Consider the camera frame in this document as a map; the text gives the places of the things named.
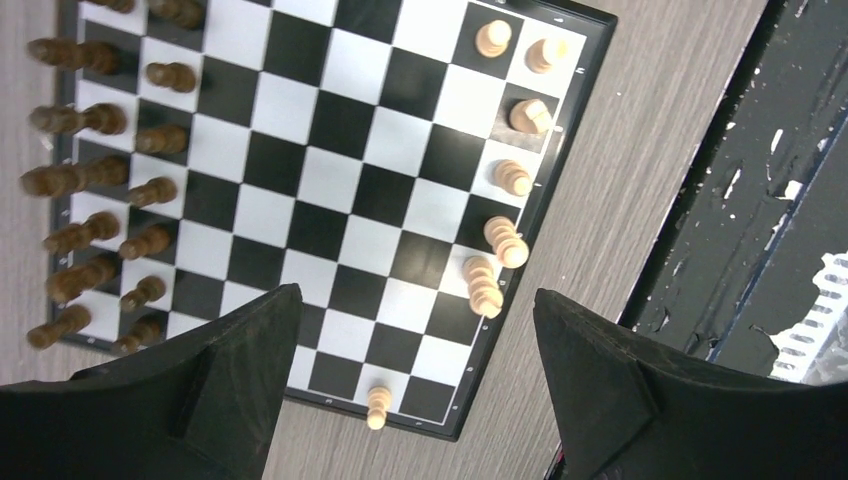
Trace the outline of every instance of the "wooden chess piece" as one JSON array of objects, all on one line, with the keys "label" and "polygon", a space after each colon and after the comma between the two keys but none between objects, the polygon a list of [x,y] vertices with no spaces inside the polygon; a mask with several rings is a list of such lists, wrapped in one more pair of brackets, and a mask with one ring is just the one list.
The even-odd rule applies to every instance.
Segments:
[{"label": "wooden chess piece", "polygon": [[99,212],[88,217],[85,223],[71,223],[52,233],[42,242],[44,249],[54,255],[65,255],[74,250],[88,248],[94,240],[115,238],[121,231],[118,219],[109,212]]},{"label": "wooden chess piece", "polygon": [[518,236],[515,225],[506,217],[493,217],[483,226],[483,235],[498,261],[506,268],[518,268],[527,262],[530,249]]},{"label": "wooden chess piece", "polygon": [[197,75],[183,63],[151,63],[145,68],[145,75],[153,85],[178,93],[189,93],[197,87]]},{"label": "wooden chess piece", "polygon": [[392,392],[386,387],[374,387],[368,392],[368,417],[366,423],[371,430],[380,430],[386,426],[389,408],[392,406]]},{"label": "wooden chess piece", "polygon": [[88,263],[54,273],[45,284],[47,295],[56,303],[67,303],[82,295],[82,292],[103,285],[115,278],[115,263],[104,255],[98,255]]},{"label": "wooden chess piece", "polygon": [[468,283],[471,311],[489,319],[500,315],[504,298],[492,264],[483,257],[471,257],[462,266],[462,276]]},{"label": "wooden chess piece", "polygon": [[511,39],[512,27],[503,20],[495,20],[494,22],[483,25],[477,31],[474,42],[480,55],[494,58],[506,51]]},{"label": "wooden chess piece", "polygon": [[138,281],[135,289],[121,297],[121,310],[132,312],[143,305],[155,302],[165,295],[165,281],[150,275]]},{"label": "wooden chess piece", "polygon": [[130,238],[121,244],[118,254],[124,260],[135,260],[141,257],[156,255],[163,252],[171,244],[168,231],[159,225],[147,227],[141,235]]},{"label": "wooden chess piece", "polygon": [[82,305],[71,305],[62,310],[56,321],[33,328],[27,333],[32,348],[44,350],[59,341],[63,335],[77,333],[91,323],[91,312]]}]

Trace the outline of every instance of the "white square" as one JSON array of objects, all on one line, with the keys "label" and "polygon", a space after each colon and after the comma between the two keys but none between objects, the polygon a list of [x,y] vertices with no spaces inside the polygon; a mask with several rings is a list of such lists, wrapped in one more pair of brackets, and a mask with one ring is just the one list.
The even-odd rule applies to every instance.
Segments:
[{"label": "white square", "polygon": [[460,132],[488,138],[495,124],[506,82],[449,65],[434,122]]},{"label": "white square", "polygon": [[232,247],[230,232],[182,220],[177,239],[177,268],[226,280]]},{"label": "white square", "polygon": [[330,27],[338,0],[274,0],[274,10]]},{"label": "white square", "polygon": [[425,335],[412,366],[412,375],[455,387],[465,374],[471,347]]},{"label": "white square", "polygon": [[336,263],[296,250],[286,250],[280,285],[300,285],[303,301],[316,307],[327,308],[330,291],[336,279]]},{"label": "white square", "polygon": [[301,345],[295,347],[287,386],[298,390],[309,390],[313,365],[315,365],[315,350]]},{"label": "white square", "polygon": [[418,176],[432,127],[432,122],[377,107],[362,161],[411,177]]},{"label": "white square", "polygon": [[109,212],[114,215],[118,219],[121,229],[114,238],[94,240],[91,244],[95,247],[117,252],[124,240],[127,239],[127,225],[130,218],[129,205],[90,192],[79,192],[71,195],[70,221],[72,223],[85,223],[88,217],[98,212]]},{"label": "white square", "polygon": [[139,280],[151,275],[165,282],[165,295],[145,306],[167,312],[171,309],[171,298],[174,291],[176,269],[173,265],[144,257],[132,262],[124,262],[124,267],[121,269],[121,295],[126,295],[131,290],[135,290]]},{"label": "white square", "polygon": [[241,308],[248,303],[256,300],[262,294],[262,290],[258,288],[248,287],[235,282],[224,283],[224,294],[221,297],[220,316],[224,316],[237,308]]},{"label": "white square", "polygon": [[362,162],[309,147],[303,162],[297,198],[313,205],[350,213]]},{"label": "white square", "polygon": [[378,104],[391,53],[386,43],[333,30],[321,90]]},{"label": "white square", "polygon": [[188,168],[241,183],[250,144],[250,129],[206,115],[194,116]]},{"label": "white square", "polygon": [[395,278],[386,281],[383,300],[377,312],[377,322],[415,333],[424,333],[430,312],[436,303],[436,292],[426,287],[402,282]]},{"label": "white square", "polygon": [[453,243],[467,203],[468,192],[418,178],[403,229]]},{"label": "white square", "polygon": [[[192,69],[194,74],[199,79],[203,72],[203,55],[189,50],[187,48],[178,47],[170,43],[165,43],[151,37],[144,37],[141,40],[141,68],[147,68],[151,63],[172,63],[179,62],[187,65]],[[139,75],[138,93],[142,98],[153,100],[154,102],[169,107],[174,107],[187,112],[197,110],[197,98],[200,95],[200,88],[195,88],[194,91],[188,93],[180,93],[163,88],[150,83],[147,75]]]},{"label": "white square", "polygon": [[397,227],[351,215],[347,219],[339,263],[388,277],[400,232]]},{"label": "white square", "polygon": [[317,88],[262,72],[256,87],[251,128],[306,145],[317,101]]},{"label": "white square", "polygon": [[83,111],[97,103],[111,103],[124,112],[127,119],[127,128],[119,135],[103,135],[90,128],[83,129],[77,134],[83,140],[89,140],[107,147],[117,148],[125,152],[135,150],[135,128],[138,118],[138,97],[114,88],[79,80],[77,82],[76,109]]},{"label": "white square", "polygon": [[450,63],[467,7],[459,0],[404,0],[392,44]]},{"label": "white square", "polygon": [[183,207],[185,206],[186,183],[188,182],[188,169],[176,163],[134,153],[132,156],[132,165],[130,166],[129,187],[135,188],[144,185],[157,177],[171,179],[177,186],[177,197],[170,202],[148,205],[143,207],[143,210],[165,215],[166,217],[182,218]]},{"label": "white square", "polygon": [[284,248],[294,199],[270,190],[242,184],[236,204],[233,233],[257,242]]},{"label": "white square", "polygon": [[368,405],[368,392],[375,387],[385,387],[392,392],[389,412],[397,413],[403,404],[403,394],[406,393],[407,384],[409,384],[409,375],[366,363],[362,365],[362,371],[359,374],[353,403]]},{"label": "white square", "polygon": [[206,11],[203,53],[262,70],[271,11],[246,0],[213,0]]},{"label": "white square", "polygon": [[[116,12],[111,8],[88,2],[80,2],[79,9],[80,17],[86,20],[139,36],[147,32],[147,5],[145,2],[136,0],[135,6],[129,13]],[[85,38],[85,33],[81,33],[80,37]]]},{"label": "white square", "polygon": [[374,333],[374,322],[328,309],[318,338],[318,351],[364,362]]}]

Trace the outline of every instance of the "chess piece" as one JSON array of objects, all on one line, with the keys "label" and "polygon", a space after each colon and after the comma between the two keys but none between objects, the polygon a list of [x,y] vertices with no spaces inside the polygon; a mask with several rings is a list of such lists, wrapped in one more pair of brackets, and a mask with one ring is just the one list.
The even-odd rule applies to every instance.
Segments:
[{"label": "chess piece", "polygon": [[368,428],[380,430],[386,426],[389,407],[392,406],[392,392],[386,387],[374,387],[368,392]]},{"label": "chess piece", "polygon": [[188,147],[188,134],[183,127],[163,125],[142,130],[135,136],[135,149],[146,154],[179,153]]},{"label": "chess piece", "polygon": [[135,260],[148,255],[163,252],[171,244],[171,236],[164,228],[153,225],[147,227],[141,235],[130,238],[121,244],[118,254],[124,260]]},{"label": "chess piece", "polygon": [[203,7],[194,0],[147,0],[150,13],[174,24],[194,30],[203,21]]},{"label": "chess piece", "polygon": [[538,135],[553,127],[554,120],[541,100],[524,100],[509,112],[509,124],[522,133]]},{"label": "chess piece", "polygon": [[52,233],[42,242],[44,249],[54,255],[65,255],[74,250],[88,248],[94,240],[115,238],[121,224],[109,212],[99,212],[88,217],[85,223],[70,225]]},{"label": "chess piece", "polygon": [[151,63],[145,74],[153,85],[175,92],[189,93],[197,87],[197,76],[191,67],[183,63]]},{"label": "chess piece", "polygon": [[483,25],[477,31],[474,41],[480,55],[494,58],[506,51],[511,39],[512,27],[503,20],[495,20],[494,22]]},{"label": "chess piece", "polygon": [[75,134],[90,128],[103,135],[119,135],[127,128],[124,111],[110,103],[98,103],[82,112],[63,106],[36,107],[29,121],[42,132],[53,134]]},{"label": "chess piece", "polygon": [[117,269],[109,258],[98,255],[88,263],[54,273],[45,284],[47,295],[56,303],[67,303],[82,292],[103,285],[115,278]]},{"label": "chess piece", "polygon": [[32,348],[44,350],[59,341],[63,335],[77,333],[91,323],[91,312],[82,305],[71,305],[62,310],[55,322],[33,328],[27,333]]},{"label": "chess piece", "polygon": [[168,177],[156,177],[144,185],[130,189],[127,201],[141,208],[154,203],[168,203],[177,198],[177,185]]},{"label": "chess piece", "polygon": [[559,38],[546,38],[527,50],[527,68],[536,73],[548,73],[561,64],[568,54],[568,44]]},{"label": "chess piece", "polygon": [[76,43],[70,38],[39,38],[27,44],[35,60],[62,70],[89,69],[112,75],[121,65],[118,50],[105,42]]},{"label": "chess piece", "polygon": [[121,310],[132,312],[141,306],[155,302],[165,295],[165,282],[155,276],[150,275],[138,281],[134,290],[127,292],[121,297]]},{"label": "chess piece", "polygon": [[462,266],[462,276],[468,283],[471,311],[490,319],[500,315],[504,298],[492,264],[483,257],[471,257]]},{"label": "chess piece", "polygon": [[518,268],[527,262],[530,249],[518,236],[515,225],[506,217],[493,217],[483,226],[483,235],[495,256],[506,268]]},{"label": "chess piece", "polygon": [[145,315],[133,323],[129,333],[112,344],[112,353],[129,355],[138,351],[141,345],[154,343],[162,334],[162,327],[152,315]]},{"label": "chess piece", "polygon": [[510,195],[526,196],[533,188],[527,169],[515,160],[502,160],[495,166],[495,183]]}]

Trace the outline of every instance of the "black square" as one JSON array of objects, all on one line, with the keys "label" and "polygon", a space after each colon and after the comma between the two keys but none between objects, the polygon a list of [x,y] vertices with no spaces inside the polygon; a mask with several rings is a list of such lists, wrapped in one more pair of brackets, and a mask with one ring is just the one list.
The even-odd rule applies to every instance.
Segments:
[{"label": "black square", "polygon": [[512,108],[518,105],[518,103],[530,99],[538,99],[544,102],[551,115],[556,112],[557,105],[559,104],[559,100],[555,97],[507,83],[506,88],[504,88],[503,98],[501,98],[501,104],[498,107],[495,125],[492,127],[492,134],[489,135],[489,138],[506,143],[507,145],[523,148],[524,150],[541,153],[542,147],[545,146],[546,133],[540,133],[538,135],[521,133],[509,125],[509,112],[512,111]]},{"label": "black square", "polygon": [[[509,42],[506,50],[497,57],[484,57],[477,51],[477,32],[495,20],[503,20],[512,28],[512,40]],[[512,57],[515,55],[515,47],[517,40],[521,36],[521,28],[524,26],[524,20],[516,16],[505,13],[501,10],[477,5],[474,3],[468,4],[468,9],[465,12],[465,20],[462,22],[462,29],[459,31],[459,40],[456,43],[456,50],[453,53],[453,62],[456,65],[465,67],[469,70],[485,73],[500,79],[506,79],[509,73],[509,66],[512,63]]]},{"label": "black square", "polygon": [[347,215],[309,203],[294,204],[288,248],[338,261]]},{"label": "black square", "polygon": [[418,377],[409,377],[400,413],[412,417],[442,422],[453,400],[454,388]]},{"label": "black square", "polygon": [[375,320],[385,288],[386,277],[339,265],[333,282],[333,291],[330,294],[329,307],[357,317]]},{"label": "black square", "polygon": [[439,292],[424,333],[470,346],[474,343],[474,335],[479,327],[480,315],[468,308],[467,298]]},{"label": "black square", "polygon": [[456,243],[490,252],[492,246],[489,245],[483,235],[483,226],[490,218],[497,216],[506,217],[515,223],[519,213],[518,207],[471,195],[468,198],[468,204],[465,206],[465,214],[462,216],[459,232],[456,234]]},{"label": "black square", "polygon": [[273,290],[280,284],[283,249],[233,236],[227,280],[260,290]]},{"label": "black square", "polygon": [[336,28],[391,43],[402,0],[339,0]]},{"label": "black square", "polygon": [[217,320],[224,282],[177,269],[171,310],[202,320]]},{"label": "black square", "polygon": [[362,364],[359,362],[317,352],[309,389],[353,400],[361,372]]},{"label": "black square", "polygon": [[373,105],[321,90],[312,119],[309,143],[324,150],[361,159],[365,154],[373,119]]},{"label": "black square", "polygon": [[110,75],[101,75],[86,68],[82,78],[137,95],[141,37],[99,23],[85,22],[85,41],[105,42],[113,46],[118,53],[119,66]]},{"label": "black square", "polygon": [[365,363],[396,372],[411,373],[421,346],[421,334],[382,323],[374,324]]},{"label": "black square", "polygon": [[433,125],[421,178],[462,191],[471,190],[486,141],[441,125]]},{"label": "black square", "polygon": [[438,290],[450,249],[450,243],[404,231],[400,234],[391,276]]},{"label": "black square", "polygon": [[304,158],[303,145],[251,132],[244,183],[295,197]]},{"label": "black square", "polygon": [[400,227],[414,185],[412,177],[364,164],[353,200],[353,213]]},{"label": "black square", "polygon": [[274,12],[264,70],[317,87],[330,45],[329,27]]},{"label": "black square", "polygon": [[236,218],[239,184],[189,170],[183,217],[231,231]]},{"label": "black square", "polygon": [[188,112],[166,107],[150,100],[140,99],[138,101],[138,132],[163,125],[177,125],[185,129],[189,139],[186,142],[186,148],[182,152],[173,154],[156,153],[151,154],[151,157],[161,158],[177,165],[187,165],[188,143],[191,139],[191,125],[193,121],[194,116]]},{"label": "black square", "polygon": [[433,120],[447,68],[438,60],[392,49],[380,105]]},{"label": "black square", "polygon": [[250,126],[259,72],[206,57],[197,111],[220,120]]}]

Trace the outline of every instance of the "pawn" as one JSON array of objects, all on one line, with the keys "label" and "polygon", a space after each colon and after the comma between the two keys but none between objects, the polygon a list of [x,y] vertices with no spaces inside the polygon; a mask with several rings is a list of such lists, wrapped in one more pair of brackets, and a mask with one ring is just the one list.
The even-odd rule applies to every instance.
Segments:
[{"label": "pawn", "polygon": [[44,350],[59,341],[63,335],[77,333],[91,323],[91,312],[82,305],[64,309],[55,322],[33,328],[27,333],[27,343],[32,348]]},{"label": "pawn", "polygon": [[483,235],[498,261],[506,268],[518,268],[527,262],[530,249],[518,236],[515,225],[506,217],[493,217],[483,226]]},{"label": "pawn", "polygon": [[521,133],[538,135],[553,127],[554,120],[541,100],[524,100],[509,112],[509,124]]},{"label": "pawn", "polygon": [[511,39],[512,27],[503,20],[495,20],[494,22],[483,25],[477,31],[474,41],[480,55],[494,58],[506,51]]},{"label": "pawn", "polygon": [[143,305],[155,302],[165,295],[165,282],[155,276],[150,275],[138,281],[134,290],[127,292],[121,297],[121,310],[132,312]]},{"label": "pawn", "polygon": [[502,160],[495,166],[495,183],[510,195],[524,197],[533,188],[530,173],[515,160]]},{"label": "pawn", "polygon": [[168,177],[156,177],[144,185],[130,189],[127,201],[142,208],[154,203],[168,203],[177,198],[177,184]]},{"label": "pawn", "polygon": [[189,93],[197,87],[197,76],[191,67],[183,63],[151,63],[145,74],[153,85],[175,92]]},{"label": "pawn", "polygon": [[161,253],[170,244],[171,236],[168,231],[158,225],[153,225],[147,227],[141,232],[141,235],[122,243],[118,249],[118,254],[124,260],[136,260],[144,256]]},{"label": "pawn", "polygon": [[179,153],[188,147],[188,134],[184,128],[177,125],[142,130],[135,136],[135,149],[146,154]]},{"label": "pawn", "polygon": [[54,255],[65,255],[74,250],[88,248],[94,240],[115,238],[121,224],[109,212],[99,212],[88,217],[85,223],[71,223],[45,238],[44,249]]},{"label": "pawn", "polygon": [[368,392],[368,418],[366,423],[371,430],[380,430],[386,426],[389,408],[392,406],[392,392],[386,387],[374,387]]}]

